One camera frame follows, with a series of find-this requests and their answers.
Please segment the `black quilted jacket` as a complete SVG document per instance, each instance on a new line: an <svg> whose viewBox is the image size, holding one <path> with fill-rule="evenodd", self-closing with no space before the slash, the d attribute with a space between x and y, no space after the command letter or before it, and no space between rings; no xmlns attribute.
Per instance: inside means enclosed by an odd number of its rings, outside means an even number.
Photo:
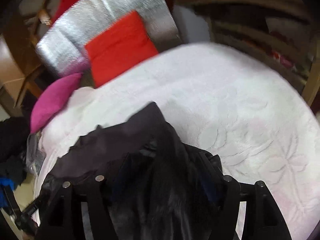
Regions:
<svg viewBox="0 0 320 240"><path fill-rule="evenodd" d="M217 195L209 169L219 156L181 142L155 103L126 122L98 127L57 159L41 194L37 239L208 239Z"/></svg>

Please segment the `black clothes pile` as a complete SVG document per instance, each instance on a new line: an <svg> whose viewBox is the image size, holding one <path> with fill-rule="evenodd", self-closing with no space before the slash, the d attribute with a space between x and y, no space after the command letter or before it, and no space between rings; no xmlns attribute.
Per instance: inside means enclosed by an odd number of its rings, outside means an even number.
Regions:
<svg viewBox="0 0 320 240"><path fill-rule="evenodd" d="M16 185L21 185L27 176L25 155L29 134L29 125L22 116L1 121L1 177Z"/></svg>

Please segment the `grey folded garment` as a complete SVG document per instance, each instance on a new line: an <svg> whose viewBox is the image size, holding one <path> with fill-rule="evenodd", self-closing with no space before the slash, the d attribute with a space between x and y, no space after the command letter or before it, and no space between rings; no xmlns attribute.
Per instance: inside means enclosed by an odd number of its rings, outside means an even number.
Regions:
<svg viewBox="0 0 320 240"><path fill-rule="evenodd" d="M39 149L37 134L30 134L27 139L27 151L25 164L29 173L38 176L40 174L46 154Z"/></svg>

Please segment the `white pink bed blanket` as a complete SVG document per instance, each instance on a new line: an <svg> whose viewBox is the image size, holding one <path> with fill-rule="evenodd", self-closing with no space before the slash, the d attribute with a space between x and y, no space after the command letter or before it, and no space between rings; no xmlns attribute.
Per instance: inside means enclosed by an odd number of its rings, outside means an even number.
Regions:
<svg viewBox="0 0 320 240"><path fill-rule="evenodd" d="M75 90L42 130L47 156L35 195L80 136L120 124L152 101L184 143L219 155L225 174L264 181L293 239L310 236L319 222L319 123L277 72L215 43L176 47L99 88Z"/></svg>

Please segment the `magenta pillow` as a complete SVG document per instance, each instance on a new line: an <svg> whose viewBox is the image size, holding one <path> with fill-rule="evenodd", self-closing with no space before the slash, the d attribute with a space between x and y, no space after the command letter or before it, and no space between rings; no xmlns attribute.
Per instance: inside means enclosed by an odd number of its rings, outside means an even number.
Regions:
<svg viewBox="0 0 320 240"><path fill-rule="evenodd" d="M62 77L49 85L36 101L30 117L30 132L36 133L67 104L72 93L79 88L81 73Z"/></svg>

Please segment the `red pillow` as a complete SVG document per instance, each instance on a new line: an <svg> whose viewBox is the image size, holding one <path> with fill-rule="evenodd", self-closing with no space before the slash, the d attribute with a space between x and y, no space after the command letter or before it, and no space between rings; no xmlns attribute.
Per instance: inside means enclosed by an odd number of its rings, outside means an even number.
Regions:
<svg viewBox="0 0 320 240"><path fill-rule="evenodd" d="M96 87L158 54L139 13L129 12L86 45Z"/></svg>

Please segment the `silver foil insulation panel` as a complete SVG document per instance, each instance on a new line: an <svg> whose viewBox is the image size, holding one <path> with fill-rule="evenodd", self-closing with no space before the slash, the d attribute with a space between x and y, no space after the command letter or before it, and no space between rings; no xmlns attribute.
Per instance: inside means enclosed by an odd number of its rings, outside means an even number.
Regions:
<svg viewBox="0 0 320 240"><path fill-rule="evenodd" d="M53 23L36 52L59 77L83 72L90 68L85 44L132 10L141 16L158 51L182 43L165 0L79 0Z"/></svg>

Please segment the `wooden side table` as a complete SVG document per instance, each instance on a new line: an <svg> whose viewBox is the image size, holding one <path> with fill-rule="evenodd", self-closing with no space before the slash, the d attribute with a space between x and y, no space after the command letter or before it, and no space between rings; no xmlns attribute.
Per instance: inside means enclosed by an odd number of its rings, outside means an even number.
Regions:
<svg viewBox="0 0 320 240"><path fill-rule="evenodd" d="M176 0L209 22L211 39L276 70L312 105L319 91L319 20L302 0Z"/></svg>

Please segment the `brown wooden pillar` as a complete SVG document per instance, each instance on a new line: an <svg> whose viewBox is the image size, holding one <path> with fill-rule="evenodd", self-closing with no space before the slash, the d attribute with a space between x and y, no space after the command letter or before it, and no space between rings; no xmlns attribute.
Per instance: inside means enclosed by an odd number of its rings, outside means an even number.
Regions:
<svg viewBox="0 0 320 240"><path fill-rule="evenodd" d="M27 93L39 98L50 82L36 52L37 25L25 23L34 16L37 15L24 17L15 9L1 28L1 87L10 95L15 108L20 108Z"/></svg>

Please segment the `wooden stair railing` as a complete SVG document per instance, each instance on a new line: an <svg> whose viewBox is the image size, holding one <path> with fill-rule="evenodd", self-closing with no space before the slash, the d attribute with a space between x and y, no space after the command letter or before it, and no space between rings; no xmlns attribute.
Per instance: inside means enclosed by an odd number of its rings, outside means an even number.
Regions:
<svg viewBox="0 0 320 240"><path fill-rule="evenodd" d="M30 39L36 45L48 31L57 12L60 0L22 0L19 12L27 26Z"/></svg>

